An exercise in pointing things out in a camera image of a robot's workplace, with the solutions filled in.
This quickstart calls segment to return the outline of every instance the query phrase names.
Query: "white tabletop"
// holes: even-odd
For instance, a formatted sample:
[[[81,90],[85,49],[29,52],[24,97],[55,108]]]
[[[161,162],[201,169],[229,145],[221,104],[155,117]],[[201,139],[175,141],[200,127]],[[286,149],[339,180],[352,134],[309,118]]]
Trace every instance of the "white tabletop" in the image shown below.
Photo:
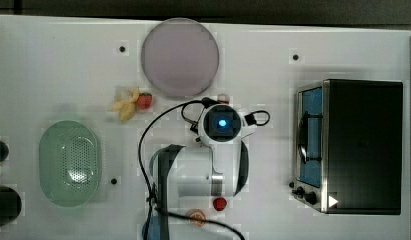
[[[0,229],[0,239],[141,239],[146,188],[137,163],[138,137],[160,112],[183,102],[161,96],[142,72],[140,48],[157,23],[0,16],[0,138],[10,148],[0,185],[23,198],[20,217]],[[272,115],[249,138],[245,191],[218,219],[253,240],[409,239],[410,32],[204,25],[215,36],[221,56],[214,83],[198,98],[226,93],[237,106]],[[126,52],[118,52],[121,45]],[[294,54],[298,61],[292,60]],[[294,92],[328,78],[404,83],[400,216],[322,215],[291,196],[287,185],[293,179]],[[107,111],[118,86],[151,90],[153,108],[120,123],[116,113]],[[98,191],[74,209],[54,205],[39,184],[40,137],[64,119],[92,128],[103,152]],[[145,159],[166,144],[193,144],[195,136],[187,127],[179,112],[164,117],[147,137]],[[114,177],[117,185],[110,183]],[[209,207],[206,199],[201,204]]]

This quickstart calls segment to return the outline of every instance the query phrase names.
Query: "green basket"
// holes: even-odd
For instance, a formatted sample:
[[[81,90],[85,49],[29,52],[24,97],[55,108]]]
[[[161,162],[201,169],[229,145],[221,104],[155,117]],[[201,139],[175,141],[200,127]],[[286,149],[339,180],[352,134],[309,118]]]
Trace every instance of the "green basket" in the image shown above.
[[[43,193],[62,207],[85,203],[100,182],[99,155],[95,134],[81,123],[62,121],[49,127],[39,146]]]

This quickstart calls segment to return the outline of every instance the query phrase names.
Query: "red fruit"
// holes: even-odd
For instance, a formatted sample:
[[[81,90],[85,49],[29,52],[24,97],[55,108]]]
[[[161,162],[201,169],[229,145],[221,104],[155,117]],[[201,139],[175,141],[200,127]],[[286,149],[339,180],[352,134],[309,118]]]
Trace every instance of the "red fruit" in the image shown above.
[[[137,106],[142,109],[148,109],[152,104],[152,94],[150,93],[141,93],[139,99],[137,99]]]
[[[214,205],[215,210],[218,212],[221,212],[226,208],[227,206],[227,201],[223,197],[218,197],[212,201],[212,204]]]

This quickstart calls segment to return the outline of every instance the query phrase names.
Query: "toy fruit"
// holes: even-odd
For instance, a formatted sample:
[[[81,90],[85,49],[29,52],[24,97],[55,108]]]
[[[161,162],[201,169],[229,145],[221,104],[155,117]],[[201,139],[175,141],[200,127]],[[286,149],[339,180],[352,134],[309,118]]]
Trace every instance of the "toy fruit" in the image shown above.
[[[127,121],[133,117],[134,112],[136,111],[136,102],[139,99],[140,90],[129,89],[131,97],[129,99],[121,100],[119,97],[115,97],[115,103],[111,107],[110,111],[120,111],[119,119],[120,121]]]
[[[202,227],[205,224],[205,222],[201,221],[201,220],[206,220],[205,213],[199,209],[191,209],[187,211],[186,216],[191,217],[193,219],[197,219],[197,220],[193,220],[193,219],[190,220],[190,223],[194,226]]]
[[[215,210],[218,212],[221,212],[226,208],[227,206],[227,201],[223,197],[218,197],[212,201],[212,204],[214,205]]]
[[[137,100],[137,106],[142,109],[148,109],[152,104],[152,94],[141,93],[139,99]]]

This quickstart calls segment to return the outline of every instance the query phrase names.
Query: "toaster oven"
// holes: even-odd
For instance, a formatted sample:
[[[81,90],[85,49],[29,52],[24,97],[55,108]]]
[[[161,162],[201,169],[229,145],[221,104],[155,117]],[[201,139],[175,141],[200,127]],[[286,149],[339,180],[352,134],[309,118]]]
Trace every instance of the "toaster oven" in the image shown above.
[[[402,83],[329,79],[296,99],[294,197],[328,214],[400,214]]]

